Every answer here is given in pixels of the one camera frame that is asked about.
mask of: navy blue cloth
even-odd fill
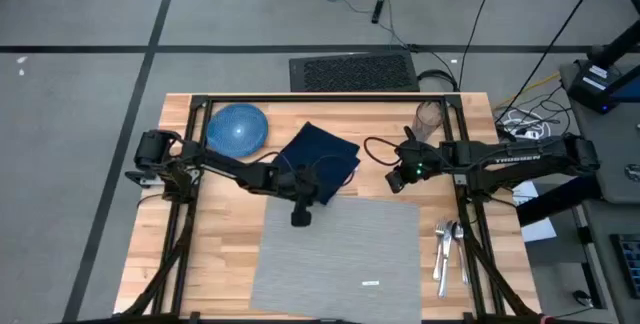
[[[313,165],[320,183],[317,200],[327,204],[360,163],[360,159],[356,158],[358,150],[359,145],[338,138],[307,122],[272,163],[283,173],[291,171],[291,168],[282,156],[293,168],[299,165]]]

